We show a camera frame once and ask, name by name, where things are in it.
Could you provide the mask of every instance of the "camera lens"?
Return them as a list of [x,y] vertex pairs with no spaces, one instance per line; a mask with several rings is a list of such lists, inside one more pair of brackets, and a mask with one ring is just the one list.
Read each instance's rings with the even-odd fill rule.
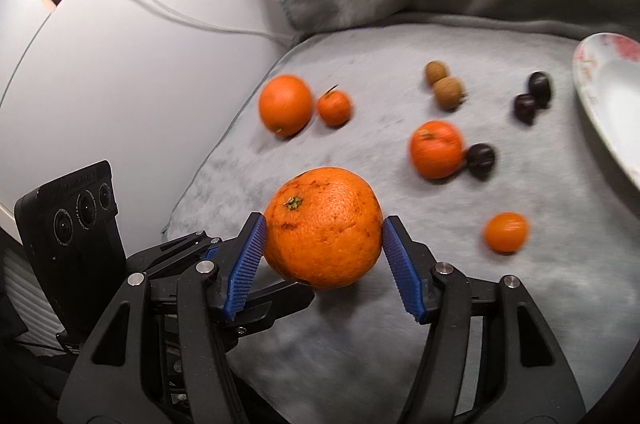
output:
[[100,200],[100,205],[103,209],[109,209],[109,206],[111,205],[111,190],[107,184],[100,186],[100,191],[98,191],[98,200]]
[[71,216],[64,209],[60,209],[53,217],[53,233],[62,245],[69,245],[74,235]]
[[83,191],[78,195],[76,211],[78,212],[80,224],[85,229],[88,229],[95,222],[95,201],[94,196],[89,191]]

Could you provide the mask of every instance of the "floral plate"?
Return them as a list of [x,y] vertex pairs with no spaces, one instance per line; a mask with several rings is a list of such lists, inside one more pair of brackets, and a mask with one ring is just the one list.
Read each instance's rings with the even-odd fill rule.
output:
[[611,33],[583,39],[574,84],[604,144],[640,189],[640,43]]

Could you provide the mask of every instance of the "dark purple fruit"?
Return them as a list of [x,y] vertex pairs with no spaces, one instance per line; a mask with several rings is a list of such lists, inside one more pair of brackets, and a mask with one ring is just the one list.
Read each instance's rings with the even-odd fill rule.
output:
[[477,179],[485,180],[491,174],[495,165],[495,150],[481,142],[466,150],[466,167]]
[[546,72],[533,72],[529,76],[527,90],[540,108],[546,108],[554,96],[551,88],[551,78]]
[[533,125],[537,109],[538,105],[531,94],[520,94],[513,99],[513,114],[524,124]]

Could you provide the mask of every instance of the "silver screw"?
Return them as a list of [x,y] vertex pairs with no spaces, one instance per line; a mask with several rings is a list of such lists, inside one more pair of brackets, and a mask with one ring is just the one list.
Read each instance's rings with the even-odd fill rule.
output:
[[436,270],[440,274],[451,274],[453,272],[453,265],[446,261],[439,261],[436,263]]
[[509,275],[504,277],[504,284],[510,289],[517,289],[520,286],[520,280],[515,276]]
[[141,272],[134,272],[127,278],[127,283],[132,287],[137,287],[145,280],[145,275]]
[[212,261],[202,260],[202,261],[199,261],[198,264],[196,265],[196,270],[200,274],[208,274],[213,270],[214,267],[215,265],[213,265]]

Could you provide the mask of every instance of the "black cable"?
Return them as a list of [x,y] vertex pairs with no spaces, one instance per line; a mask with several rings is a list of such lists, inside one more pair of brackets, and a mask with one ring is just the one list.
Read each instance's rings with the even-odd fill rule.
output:
[[49,346],[48,344],[40,344],[40,343],[27,343],[26,341],[18,341],[14,340],[15,344],[22,344],[23,346],[35,346],[36,348],[46,348],[47,350],[55,350],[56,352],[62,352],[63,354],[68,354],[66,350],[62,348],[56,348],[55,346]]

